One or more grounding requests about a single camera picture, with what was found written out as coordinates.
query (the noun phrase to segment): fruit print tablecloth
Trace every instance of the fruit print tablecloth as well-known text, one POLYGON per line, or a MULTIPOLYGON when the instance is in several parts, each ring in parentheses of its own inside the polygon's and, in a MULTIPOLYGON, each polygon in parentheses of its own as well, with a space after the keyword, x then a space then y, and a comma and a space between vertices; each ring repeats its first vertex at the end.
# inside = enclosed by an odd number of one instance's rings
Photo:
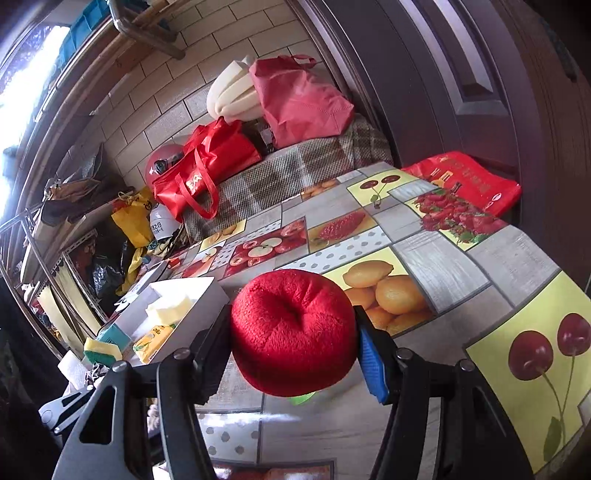
MULTIPOLYGON (((471 358, 539 478, 560 466, 591 419, 589 299, 520 230, 385 163, 307 189, 179 258, 173 278, 213 276, 230 298, 275 269, 325 275, 398 346, 447 364, 471 358)), ((438 399, 430 406, 425 479, 438 399)), ((366 479, 388 415, 358 365, 298 404, 250 387, 232 358, 218 393, 199 407, 218 471, 261 479, 285 478, 294 462, 326 480, 366 479)))

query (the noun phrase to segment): red plush ball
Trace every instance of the red plush ball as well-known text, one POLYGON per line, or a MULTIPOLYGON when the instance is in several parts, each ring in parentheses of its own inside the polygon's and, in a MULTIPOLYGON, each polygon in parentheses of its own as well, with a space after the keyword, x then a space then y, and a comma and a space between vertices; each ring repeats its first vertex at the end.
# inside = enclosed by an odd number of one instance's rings
POLYGON ((328 278, 278 270, 249 282, 232 306, 232 352, 246 380, 296 397, 341 380, 357 357, 355 312, 328 278))

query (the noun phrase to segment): red shopping bag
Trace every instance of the red shopping bag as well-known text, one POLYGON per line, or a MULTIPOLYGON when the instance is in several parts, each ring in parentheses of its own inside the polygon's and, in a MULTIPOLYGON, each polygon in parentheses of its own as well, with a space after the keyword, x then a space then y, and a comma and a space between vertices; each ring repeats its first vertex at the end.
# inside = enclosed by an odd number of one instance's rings
POLYGON ((493 175, 476 160, 461 152, 447 152, 421 160, 403 170, 446 188, 472 205, 501 216, 521 196, 521 186, 493 175))
POLYGON ((255 146, 241 133, 241 126, 240 120, 228 124, 223 117, 199 125, 183 147, 184 157, 154 180, 154 198, 179 222, 187 205, 204 218, 215 217, 219 206, 216 183, 261 160, 255 146), (212 197, 210 210, 193 198, 206 190, 212 197))
POLYGON ((249 69, 277 148, 340 135, 353 119, 353 105, 310 72, 314 65, 308 55, 282 55, 257 60, 249 69))

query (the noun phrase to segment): metal screw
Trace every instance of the metal screw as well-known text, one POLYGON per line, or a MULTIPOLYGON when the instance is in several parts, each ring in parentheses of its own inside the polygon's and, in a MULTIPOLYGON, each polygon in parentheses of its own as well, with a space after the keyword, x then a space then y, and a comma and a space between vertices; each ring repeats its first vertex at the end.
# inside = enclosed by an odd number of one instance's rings
POLYGON ((465 358, 464 360, 460 360, 460 368, 464 370, 464 372, 473 372, 476 368, 476 365, 465 358))
POLYGON ((117 373, 121 373, 124 372, 125 369, 127 368, 127 362, 124 362, 123 360, 119 360, 118 362, 115 362, 113 364, 113 367, 111 367, 113 369, 113 372, 117 372, 117 373))
POLYGON ((173 353, 175 360, 185 360, 189 355, 191 355, 191 350, 187 347, 179 348, 173 353))
POLYGON ((413 351, 402 347, 396 350, 396 356, 400 360, 410 360, 413 357, 413 351))

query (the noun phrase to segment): blue gripper pad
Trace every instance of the blue gripper pad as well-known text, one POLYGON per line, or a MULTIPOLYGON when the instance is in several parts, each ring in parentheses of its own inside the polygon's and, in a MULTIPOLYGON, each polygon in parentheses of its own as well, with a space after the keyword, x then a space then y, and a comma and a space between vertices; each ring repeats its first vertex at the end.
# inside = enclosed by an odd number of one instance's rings
POLYGON ((363 328, 360 329, 360 333, 359 365, 361 366, 369 393, 384 405, 390 394, 388 385, 386 384, 386 369, 369 333, 363 328))

